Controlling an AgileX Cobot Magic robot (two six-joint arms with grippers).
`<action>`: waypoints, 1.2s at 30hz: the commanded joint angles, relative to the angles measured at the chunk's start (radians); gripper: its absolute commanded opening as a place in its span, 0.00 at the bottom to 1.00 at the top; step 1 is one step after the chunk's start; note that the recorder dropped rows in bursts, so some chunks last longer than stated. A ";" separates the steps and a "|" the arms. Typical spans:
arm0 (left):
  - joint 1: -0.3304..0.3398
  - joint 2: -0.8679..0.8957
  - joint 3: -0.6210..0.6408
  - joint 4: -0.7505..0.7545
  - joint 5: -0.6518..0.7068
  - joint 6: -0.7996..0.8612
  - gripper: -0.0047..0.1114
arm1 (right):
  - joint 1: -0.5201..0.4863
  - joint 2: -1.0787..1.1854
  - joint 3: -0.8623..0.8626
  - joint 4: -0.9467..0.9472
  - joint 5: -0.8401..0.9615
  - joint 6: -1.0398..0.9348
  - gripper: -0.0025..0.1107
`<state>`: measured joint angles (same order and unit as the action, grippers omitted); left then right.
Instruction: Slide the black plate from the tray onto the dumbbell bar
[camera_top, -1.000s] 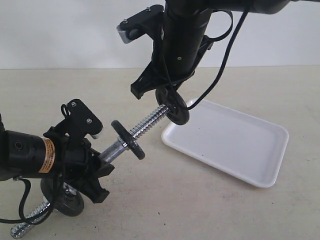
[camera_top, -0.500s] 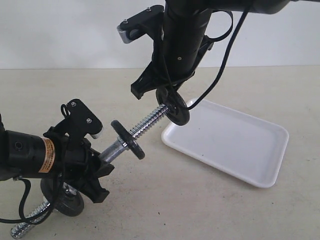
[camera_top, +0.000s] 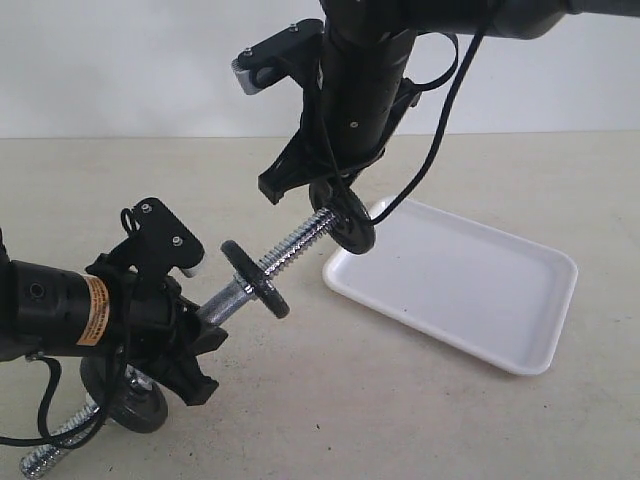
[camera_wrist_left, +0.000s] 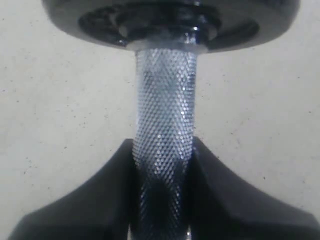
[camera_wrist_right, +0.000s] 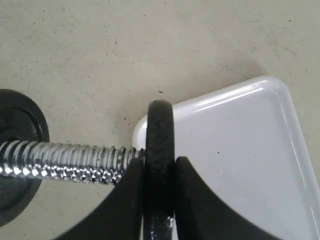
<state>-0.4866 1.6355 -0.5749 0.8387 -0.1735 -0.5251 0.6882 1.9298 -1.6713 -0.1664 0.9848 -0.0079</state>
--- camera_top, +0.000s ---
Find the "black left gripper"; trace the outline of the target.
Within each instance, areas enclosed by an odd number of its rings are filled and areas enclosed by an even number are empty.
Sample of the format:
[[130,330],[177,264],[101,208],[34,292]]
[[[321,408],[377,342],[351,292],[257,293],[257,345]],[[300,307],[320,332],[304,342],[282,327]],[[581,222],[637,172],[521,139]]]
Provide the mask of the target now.
[[202,324],[195,315],[197,305],[168,274],[152,278],[107,254],[86,273],[101,281],[109,295],[109,306],[100,309],[109,317],[101,322],[91,348],[125,360],[186,405],[204,405],[219,382],[202,372],[198,356],[218,350],[226,331]]

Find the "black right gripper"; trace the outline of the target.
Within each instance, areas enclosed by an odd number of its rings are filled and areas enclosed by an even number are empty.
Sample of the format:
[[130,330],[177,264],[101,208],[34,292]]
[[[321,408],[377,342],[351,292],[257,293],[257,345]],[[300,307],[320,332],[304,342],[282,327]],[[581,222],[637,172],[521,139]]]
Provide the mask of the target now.
[[258,176],[258,188],[272,205],[285,193],[330,179],[349,178],[378,161],[406,111],[418,102],[411,80],[367,93],[363,84],[340,93],[308,87],[300,128],[274,163]]

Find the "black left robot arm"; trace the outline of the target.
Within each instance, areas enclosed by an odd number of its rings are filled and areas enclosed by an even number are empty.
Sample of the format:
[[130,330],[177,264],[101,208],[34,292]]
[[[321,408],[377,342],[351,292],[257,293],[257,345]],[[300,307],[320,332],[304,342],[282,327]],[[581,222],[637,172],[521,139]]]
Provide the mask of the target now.
[[205,404],[219,384],[197,357],[227,337],[206,334],[196,304],[169,274],[204,257],[192,234],[138,231],[84,274],[1,256],[1,358],[52,356],[121,361],[168,388],[188,406]]

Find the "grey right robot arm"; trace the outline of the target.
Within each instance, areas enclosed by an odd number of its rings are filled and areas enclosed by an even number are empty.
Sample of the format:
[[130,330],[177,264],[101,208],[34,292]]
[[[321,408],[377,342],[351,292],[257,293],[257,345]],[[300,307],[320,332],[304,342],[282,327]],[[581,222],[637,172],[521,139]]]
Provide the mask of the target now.
[[424,33],[529,40],[573,12],[568,1],[324,1],[324,19],[305,19],[241,53],[245,89],[286,77],[303,90],[300,126],[258,177],[273,204],[294,188],[355,175],[376,162],[414,97],[404,79]]

